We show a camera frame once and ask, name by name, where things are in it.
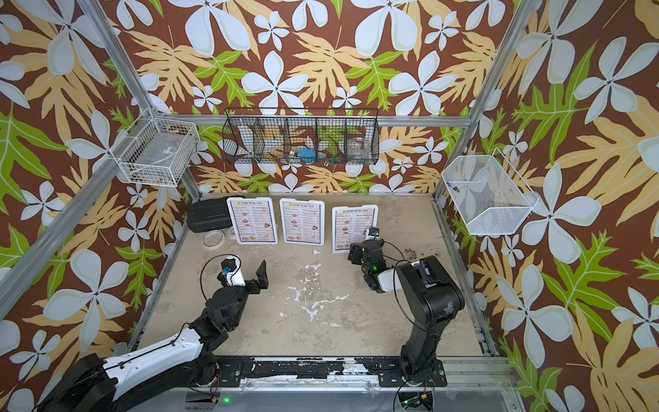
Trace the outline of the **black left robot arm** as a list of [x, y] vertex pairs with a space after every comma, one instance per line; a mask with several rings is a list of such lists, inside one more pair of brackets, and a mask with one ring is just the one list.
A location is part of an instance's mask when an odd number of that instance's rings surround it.
[[92, 354], [71, 367], [34, 411], [128, 411], [178, 387], [209, 383], [219, 371], [214, 351], [240, 324], [249, 295], [269, 288], [267, 264], [242, 285], [225, 282], [202, 314], [159, 343], [101, 359]]

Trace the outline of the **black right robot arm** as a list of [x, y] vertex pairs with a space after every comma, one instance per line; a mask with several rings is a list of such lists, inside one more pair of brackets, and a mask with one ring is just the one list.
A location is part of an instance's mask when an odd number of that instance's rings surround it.
[[361, 268], [369, 288], [377, 293], [401, 291], [412, 324], [408, 341], [402, 346], [400, 369], [405, 380], [414, 385], [431, 381], [446, 387], [446, 373], [437, 358], [437, 346], [444, 329], [465, 308], [462, 290], [439, 260], [423, 257], [415, 262], [402, 259], [387, 265], [382, 239], [350, 245], [348, 261]]

